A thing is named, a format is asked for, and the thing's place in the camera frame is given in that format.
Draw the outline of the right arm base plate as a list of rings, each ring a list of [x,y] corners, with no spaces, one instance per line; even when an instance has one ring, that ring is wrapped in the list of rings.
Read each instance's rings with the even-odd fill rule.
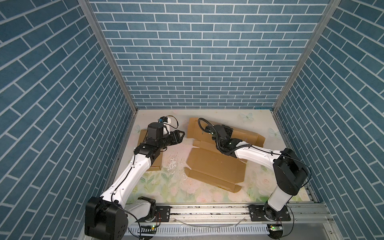
[[[291,221],[291,216],[287,206],[284,206],[280,211],[274,210],[268,204],[264,205],[248,205],[248,210],[250,213],[252,222],[289,222]]]

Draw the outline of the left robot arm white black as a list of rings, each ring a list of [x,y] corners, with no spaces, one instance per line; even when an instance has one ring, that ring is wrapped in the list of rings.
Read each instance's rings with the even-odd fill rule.
[[[162,150],[180,144],[185,132],[171,128],[171,116],[150,123],[142,143],[117,180],[100,197],[92,197],[85,208],[85,235],[99,240],[120,240],[130,225],[156,217],[156,201],[140,197],[125,209],[126,202],[143,174]]]

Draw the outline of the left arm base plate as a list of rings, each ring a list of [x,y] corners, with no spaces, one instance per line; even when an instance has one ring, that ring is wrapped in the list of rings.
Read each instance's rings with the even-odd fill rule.
[[[144,222],[169,222],[171,208],[171,206],[156,206],[154,211],[150,210],[149,216],[144,218]]]

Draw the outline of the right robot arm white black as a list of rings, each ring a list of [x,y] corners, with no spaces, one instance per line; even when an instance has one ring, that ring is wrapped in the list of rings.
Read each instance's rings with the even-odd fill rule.
[[[216,148],[222,154],[248,160],[274,171],[277,187],[263,207],[265,217],[277,220],[285,212],[284,207],[310,178],[310,169],[297,159],[291,149],[273,151],[232,138],[233,129],[225,125],[208,125],[204,132],[212,135]]]

